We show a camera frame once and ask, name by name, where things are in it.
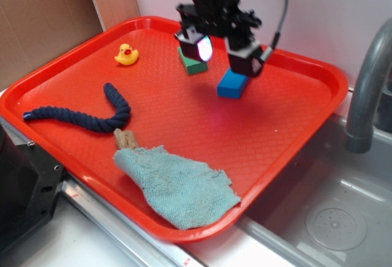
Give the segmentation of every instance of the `sink drain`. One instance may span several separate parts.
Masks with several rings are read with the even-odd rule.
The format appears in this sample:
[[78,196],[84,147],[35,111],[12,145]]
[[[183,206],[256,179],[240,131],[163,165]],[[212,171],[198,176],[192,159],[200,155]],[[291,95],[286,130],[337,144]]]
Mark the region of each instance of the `sink drain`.
[[359,246],[368,228],[364,217],[339,201],[315,205],[306,216],[306,229],[319,245],[331,250],[350,250]]

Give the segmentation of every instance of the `block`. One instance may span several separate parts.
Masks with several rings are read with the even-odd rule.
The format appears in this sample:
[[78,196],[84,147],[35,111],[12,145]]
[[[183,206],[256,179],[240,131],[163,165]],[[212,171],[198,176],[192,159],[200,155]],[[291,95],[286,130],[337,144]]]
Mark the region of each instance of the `block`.
[[198,74],[208,70],[206,62],[200,62],[191,58],[185,57],[181,47],[178,48],[179,57],[188,75]]
[[243,74],[234,73],[232,69],[229,68],[225,76],[218,84],[218,96],[239,99],[250,80],[250,77]]

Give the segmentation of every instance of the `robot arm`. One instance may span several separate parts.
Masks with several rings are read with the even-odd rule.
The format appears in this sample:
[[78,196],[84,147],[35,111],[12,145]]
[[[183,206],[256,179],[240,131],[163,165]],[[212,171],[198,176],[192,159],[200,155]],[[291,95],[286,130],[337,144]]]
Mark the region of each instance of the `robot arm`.
[[253,11],[242,12],[239,0],[193,0],[193,4],[180,4],[177,11],[181,15],[181,30],[176,37],[185,56],[206,61],[200,56],[201,41],[208,36],[225,39],[230,67],[233,72],[256,77],[272,50],[263,53],[254,39],[251,28],[258,28],[262,22]]

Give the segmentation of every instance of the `red tray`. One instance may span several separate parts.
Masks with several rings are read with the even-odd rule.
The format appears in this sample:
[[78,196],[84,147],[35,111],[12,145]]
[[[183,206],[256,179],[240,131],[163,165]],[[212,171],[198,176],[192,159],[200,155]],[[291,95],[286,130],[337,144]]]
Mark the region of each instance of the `red tray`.
[[[240,100],[218,97],[216,87],[229,67],[224,42],[213,39],[209,71],[188,76],[173,35],[178,30],[179,23],[163,18],[126,21],[16,82],[0,98],[0,114],[146,231],[185,243],[234,224],[343,101],[348,86],[334,66],[276,50]],[[139,50],[136,64],[114,60],[122,43]],[[47,105],[111,117],[115,109],[105,98],[106,82],[132,107],[124,129],[133,130],[141,146],[164,145],[172,154],[225,170],[242,202],[210,226],[178,230],[115,166],[113,134],[22,119],[24,112]]]

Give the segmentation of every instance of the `stainless steel sink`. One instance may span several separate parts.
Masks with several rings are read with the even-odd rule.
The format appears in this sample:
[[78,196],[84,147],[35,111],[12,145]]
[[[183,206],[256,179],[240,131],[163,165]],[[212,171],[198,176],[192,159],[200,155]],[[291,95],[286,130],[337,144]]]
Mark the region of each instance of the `stainless steel sink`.
[[333,115],[239,224],[298,266],[391,266],[392,135],[353,154],[344,126]]

